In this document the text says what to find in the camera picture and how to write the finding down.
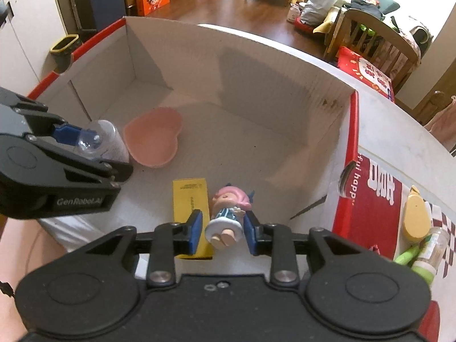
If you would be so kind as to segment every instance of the transparent bottle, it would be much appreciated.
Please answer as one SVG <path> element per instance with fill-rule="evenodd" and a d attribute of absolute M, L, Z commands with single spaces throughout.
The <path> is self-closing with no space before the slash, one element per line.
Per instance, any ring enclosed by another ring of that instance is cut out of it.
<path fill-rule="evenodd" d="M 434 280 L 446 246 L 450 241 L 450 234 L 441 227 L 433 227 L 423 240 L 423 248 L 412 265 L 412 270 L 420 274 L 430 285 Z"/>
<path fill-rule="evenodd" d="M 87 129 L 81 131 L 76 152 L 88 159 L 129 161 L 129 153 L 119 131 L 111 122 L 102 119 L 91 122 Z"/>

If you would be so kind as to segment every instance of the wooden chair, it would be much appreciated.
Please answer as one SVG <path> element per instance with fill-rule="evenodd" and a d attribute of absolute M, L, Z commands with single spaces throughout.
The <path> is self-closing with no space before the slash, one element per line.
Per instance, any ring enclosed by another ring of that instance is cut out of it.
<path fill-rule="evenodd" d="M 352 32 L 352 22 L 356 23 L 356 27 Z M 361 35 L 361 38 L 356 42 L 355 39 L 359 37 L 360 26 L 366 26 L 366 30 Z M 374 36 L 369 36 L 369 43 L 363 50 L 363 43 L 368 37 L 369 28 L 375 32 Z M 372 45 L 374 42 L 378 41 L 377 49 L 372 53 Z M 376 17 L 365 13 L 361 10 L 348 9 L 345 13 L 339 31 L 336 33 L 336 37 L 332 39 L 331 45 L 328 51 L 325 53 L 324 59 L 326 61 L 333 61 L 336 59 L 336 54 L 341 46 L 346 46 L 350 50 L 361 55 L 364 59 L 374 63 L 375 60 L 379 57 L 382 47 L 385 42 L 390 43 L 390 47 L 384 57 L 380 58 L 380 62 L 376 65 L 384 74 L 388 77 L 390 76 L 391 70 L 394 68 L 394 65 L 398 61 L 400 54 L 404 54 L 407 58 L 407 61 L 404 63 L 401 70 L 392 80 L 393 90 L 396 93 L 404 84 L 404 82 L 409 77 L 410 68 L 413 65 L 418 63 L 418 55 L 410 46 L 410 44 L 397 32 L 395 32 L 391 27 L 387 26 L 381 20 Z M 398 52 L 392 59 L 391 63 L 387 68 L 385 67 L 385 62 L 391 54 L 391 50 L 395 47 Z"/>

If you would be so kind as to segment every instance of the pink bowl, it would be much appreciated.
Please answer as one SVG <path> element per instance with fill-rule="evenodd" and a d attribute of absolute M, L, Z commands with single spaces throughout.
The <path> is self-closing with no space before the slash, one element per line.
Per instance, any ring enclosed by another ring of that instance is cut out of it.
<path fill-rule="evenodd" d="M 177 152 L 182 116 L 173 108 L 161 107 L 133 119 L 124 128 L 124 142 L 136 162 L 159 168 Z"/>

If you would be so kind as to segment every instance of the pink hair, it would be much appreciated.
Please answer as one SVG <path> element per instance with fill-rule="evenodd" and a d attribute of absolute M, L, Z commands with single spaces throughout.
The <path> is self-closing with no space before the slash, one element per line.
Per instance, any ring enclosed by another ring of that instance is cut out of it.
<path fill-rule="evenodd" d="M 248 195 L 245 194 L 243 190 L 235 186 L 225 186 L 216 193 L 214 198 L 217 199 L 218 197 L 226 193 L 232 193 L 236 196 L 236 198 L 238 199 L 236 206 L 239 207 L 241 210 L 250 211 L 252 209 L 252 205 L 250 204 L 250 198 L 248 197 Z"/>

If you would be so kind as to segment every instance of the doll with pink hair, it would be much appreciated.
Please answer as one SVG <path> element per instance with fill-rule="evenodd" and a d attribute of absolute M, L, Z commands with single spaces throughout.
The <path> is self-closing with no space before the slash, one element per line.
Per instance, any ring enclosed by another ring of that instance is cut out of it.
<path fill-rule="evenodd" d="M 247 195 L 238 187 L 227 185 L 212 198 L 211 220 L 206 226 L 206 240 L 217 249 L 224 249 L 243 237 L 242 220 L 252 209 L 254 192 Z"/>

